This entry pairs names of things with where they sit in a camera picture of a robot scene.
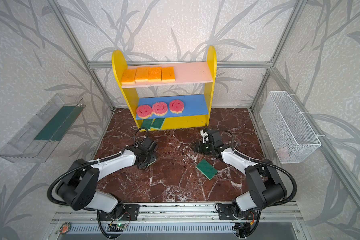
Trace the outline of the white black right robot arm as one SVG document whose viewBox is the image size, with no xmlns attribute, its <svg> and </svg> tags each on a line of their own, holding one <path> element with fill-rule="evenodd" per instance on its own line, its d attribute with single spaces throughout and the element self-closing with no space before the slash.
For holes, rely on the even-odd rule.
<svg viewBox="0 0 360 240">
<path fill-rule="evenodd" d="M 217 158 L 246 176 L 249 190 L 232 200 L 231 211 L 237 218 L 251 210 L 286 204 L 296 196 L 298 187 L 292 174 L 268 159 L 254 159 L 235 149 L 230 131 L 204 129 L 201 136 L 195 143 L 196 153 Z"/>
</svg>

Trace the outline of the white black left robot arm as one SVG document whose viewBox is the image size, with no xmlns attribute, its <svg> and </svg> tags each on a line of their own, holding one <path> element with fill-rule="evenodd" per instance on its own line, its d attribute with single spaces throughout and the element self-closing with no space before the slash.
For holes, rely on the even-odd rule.
<svg viewBox="0 0 360 240">
<path fill-rule="evenodd" d="M 123 202 L 97 190 L 98 182 L 124 168 L 146 169 L 157 160 L 156 148 L 155 141 L 144 138 L 112 156 L 88 162 L 78 159 L 51 183 L 47 197 L 50 202 L 70 206 L 75 211 L 90 209 L 118 218 L 125 212 Z"/>
</svg>

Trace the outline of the pink smiley sponge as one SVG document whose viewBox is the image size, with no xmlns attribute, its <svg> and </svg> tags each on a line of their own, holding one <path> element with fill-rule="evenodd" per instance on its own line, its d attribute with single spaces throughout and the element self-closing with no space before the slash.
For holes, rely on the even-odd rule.
<svg viewBox="0 0 360 240">
<path fill-rule="evenodd" d="M 185 109 L 184 102 L 181 100 L 173 100 L 169 104 L 169 109 L 174 114 L 181 114 Z"/>
<path fill-rule="evenodd" d="M 153 109 L 150 105 L 141 105 L 137 107 L 136 114 L 140 119 L 147 119 L 153 115 Z"/>
<path fill-rule="evenodd" d="M 168 113 L 168 105 L 165 102 L 156 102 L 152 106 L 153 114 L 159 117 Z"/>
</svg>

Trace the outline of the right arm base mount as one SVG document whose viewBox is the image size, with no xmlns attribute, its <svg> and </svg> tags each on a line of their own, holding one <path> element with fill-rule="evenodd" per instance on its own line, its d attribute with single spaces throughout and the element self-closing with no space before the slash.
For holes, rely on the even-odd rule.
<svg viewBox="0 0 360 240">
<path fill-rule="evenodd" d="M 216 203 L 215 209 L 219 215 L 219 220 L 222 221 L 255 221 L 258 219 L 258 211 L 255 209 L 242 211 L 236 205 L 222 203 Z"/>
</svg>

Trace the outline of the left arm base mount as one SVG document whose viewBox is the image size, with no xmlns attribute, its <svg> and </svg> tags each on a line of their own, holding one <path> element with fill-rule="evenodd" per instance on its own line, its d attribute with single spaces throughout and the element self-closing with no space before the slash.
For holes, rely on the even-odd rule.
<svg viewBox="0 0 360 240">
<path fill-rule="evenodd" d="M 138 204 L 126 204 L 116 206 L 116 208 L 110 212 L 106 213 L 100 211 L 97 220 L 103 221 L 136 221 L 139 215 L 140 205 Z"/>
</svg>

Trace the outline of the orange sponge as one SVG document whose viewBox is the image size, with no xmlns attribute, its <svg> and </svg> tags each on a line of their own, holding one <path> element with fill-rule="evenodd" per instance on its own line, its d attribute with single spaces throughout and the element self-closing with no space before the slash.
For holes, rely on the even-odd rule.
<svg viewBox="0 0 360 240">
<path fill-rule="evenodd" d="M 171 83 L 175 81 L 176 77 L 174 67 L 162 68 L 162 82 Z"/>
<path fill-rule="evenodd" d="M 135 82 L 136 83 L 143 83 L 147 82 L 149 78 L 149 67 L 140 67 L 137 68 L 136 75 L 135 75 Z"/>
<path fill-rule="evenodd" d="M 122 86 L 135 84 L 136 69 L 126 69 L 121 78 Z"/>
<path fill-rule="evenodd" d="M 162 68 L 152 67 L 149 68 L 148 82 L 155 83 L 162 81 Z"/>
</svg>

